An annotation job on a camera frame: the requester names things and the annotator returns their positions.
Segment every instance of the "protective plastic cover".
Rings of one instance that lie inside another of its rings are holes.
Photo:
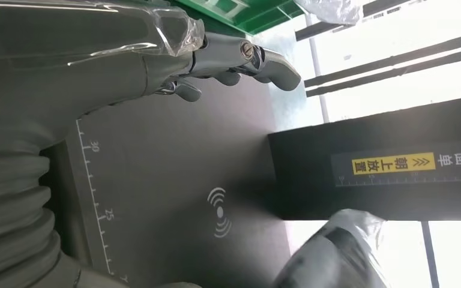
[[[359,0],[294,0],[323,22],[355,25],[363,18]]]
[[[368,212],[337,212],[292,256],[274,287],[389,287],[376,259],[384,222]]]
[[[142,1],[0,0],[0,58],[178,56],[200,48],[204,32],[184,10]]]

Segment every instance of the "warning label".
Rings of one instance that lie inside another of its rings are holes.
[[[353,159],[354,175],[435,170],[434,153]]]

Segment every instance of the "white plastic bag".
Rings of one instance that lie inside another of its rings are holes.
[[[363,18],[359,0],[294,0],[323,22],[356,25]]]

